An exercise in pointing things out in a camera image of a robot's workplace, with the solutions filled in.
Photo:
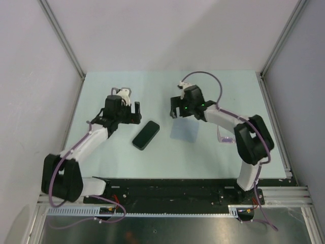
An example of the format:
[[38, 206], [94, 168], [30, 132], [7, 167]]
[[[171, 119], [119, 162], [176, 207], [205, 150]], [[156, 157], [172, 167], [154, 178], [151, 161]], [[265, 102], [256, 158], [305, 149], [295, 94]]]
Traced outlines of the dark green glasses case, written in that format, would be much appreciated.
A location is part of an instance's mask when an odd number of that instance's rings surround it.
[[132, 140], [132, 145], [139, 150], [144, 150], [159, 130], [160, 125], [150, 120]]

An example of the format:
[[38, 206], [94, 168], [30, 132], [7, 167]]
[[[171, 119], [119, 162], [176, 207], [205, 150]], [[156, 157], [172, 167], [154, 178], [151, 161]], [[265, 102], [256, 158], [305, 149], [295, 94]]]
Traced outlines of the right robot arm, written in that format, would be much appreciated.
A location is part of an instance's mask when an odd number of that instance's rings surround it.
[[259, 115], [242, 117], [222, 108], [214, 101], [205, 101], [201, 89], [194, 84], [178, 85], [181, 95], [171, 98], [172, 118], [194, 116], [197, 120], [215, 124], [235, 136], [238, 154], [242, 159], [240, 174], [233, 197], [240, 204], [252, 199], [263, 164], [270, 162], [274, 141], [263, 118]]

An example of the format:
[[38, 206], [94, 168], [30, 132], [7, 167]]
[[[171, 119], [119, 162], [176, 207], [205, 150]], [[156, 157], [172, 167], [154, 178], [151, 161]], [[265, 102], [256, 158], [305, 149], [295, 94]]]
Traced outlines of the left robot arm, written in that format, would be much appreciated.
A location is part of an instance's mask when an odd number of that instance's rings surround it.
[[130, 88], [112, 88], [105, 99], [104, 107], [88, 123], [86, 134], [70, 149], [58, 155], [49, 154], [44, 159], [41, 190], [49, 196], [52, 207], [53, 197], [63, 203], [75, 202], [79, 197], [94, 195], [101, 203], [111, 200], [112, 190], [98, 177], [83, 177], [80, 166], [86, 158], [118, 129], [119, 124], [139, 124], [140, 103], [131, 102]]

